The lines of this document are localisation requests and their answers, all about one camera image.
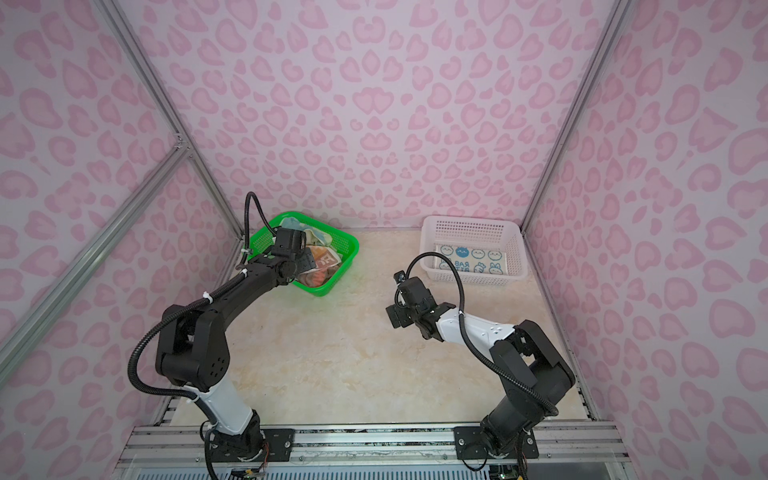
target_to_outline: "metal bracket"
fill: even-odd
[[[484,460],[490,457],[483,446],[484,438],[481,429],[477,427],[455,427],[453,429],[456,458],[459,460]],[[538,445],[533,430],[526,432],[523,442],[523,455],[525,458],[538,458]],[[510,452],[504,458],[515,459],[515,452]]]
[[[290,453],[293,450],[293,437],[296,434],[294,429],[264,429],[264,439],[270,446],[270,457],[268,462],[288,462]],[[213,463],[236,463],[241,462],[236,456],[229,452],[220,452],[213,449],[210,453],[210,460]],[[264,460],[264,453],[261,452],[256,458],[249,458],[247,462],[261,463]]]

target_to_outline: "green plastic basket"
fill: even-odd
[[[327,295],[333,286],[336,285],[336,282],[339,281],[339,278],[341,278],[342,275],[352,266],[352,260],[354,260],[355,255],[357,255],[358,250],[360,250],[360,243],[352,235],[346,232],[342,232],[339,229],[333,228],[330,225],[325,225],[323,222],[315,220],[314,218],[308,217],[307,215],[299,212],[286,212],[284,214],[280,214],[270,220],[270,225],[273,227],[278,227],[280,222],[282,222],[283,219],[287,217],[293,217],[299,222],[311,227],[315,227],[316,229],[323,232],[329,233],[331,237],[333,237],[331,247],[333,247],[333,249],[336,250],[336,252],[341,256],[341,266],[336,271],[336,273],[334,273],[327,282],[316,288],[309,288],[308,286],[303,285],[297,281],[293,282],[293,285],[298,286],[301,290],[312,293],[314,296]],[[253,250],[255,255],[263,252],[264,249],[266,249],[269,245],[272,245],[272,234],[269,230],[266,229],[266,227],[262,227],[261,230],[254,233],[250,237],[250,248]]]

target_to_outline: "basket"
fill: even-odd
[[[352,260],[354,260],[355,255],[357,255],[358,250],[360,250],[360,243],[352,235],[333,228],[330,225],[325,225],[323,222],[315,220],[299,212],[286,212],[284,214],[280,214],[270,220],[270,225],[273,227],[278,227],[280,222],[282,222],[283,219],[287,217],[293,217],[301,223],[315,227],[316,229],[323,232],[330,233],[330,235],[333,237],[331,247],[336,250],[342,261],[341,266],[336,271],[336,273],[334,273],[333,276],[331,276],[323,285],[315,288],[310,288],[306,285],[303,285],[302,283],[299,283],[298,281],[293,282],[293,285],[298,286],[301,290],[312,293],[314,296],[327,295],[333,286],[336,285],[336,282],[339,281],[342,275],[346,273],[346,271],[349,270],[349,268],[352,266]],[[266,227],[262,227],[261,230],[251,235],[250,248],[253,250],[255,255],[258,255],[259,253],[263,252],[264,249],[266,249],[269,245],[272,245],[272,242],[272,234],[269,230],[266,229]]]
[[[507,255],[508,275],[458,272],[463,283],[508,285],[528,276],[528,258],[525,256],[523,236],[516,223],[485,218],[440,217],[424,219],[420,252],[434,252],[436,245],[468,246],[484,250],[498,250]],[[436,268],[436,257],[420,260],[422,268],[432,280],[454,282],[451,270]]]

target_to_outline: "side wall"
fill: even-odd
[[[641,478],[768,477],[767,15],[642,1],[529,237]]]
[[[0,6],[0,345],[174,142],[109,32],[88,0]]]
[[[121,2],[234,210],[346,227],[523,218],[612,4]]]
[[[214,287],[234,238],[190,165],[180,166],[0,392],[0,477],[108,475],[160,397],[128,383],[127,358],[172,303]],[[139,363],[154,372],[156,342]]]

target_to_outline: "patterned wallpaper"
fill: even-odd
[[[131,0],[236,211],[519,220],[612,0]]]
[[[768,478],[768,3],[643,0],[532,243],[641,478]]]
[[[0,5],[0,344],[168,152],[88,0]]]
[[[167,306],[214,286],[233,242],[200,179],[182,164],[0,391],[0,477],[108,477],[160,398],[131,387],[127,358]],[[139,367],[144,381],[161,382],[151,354]]]

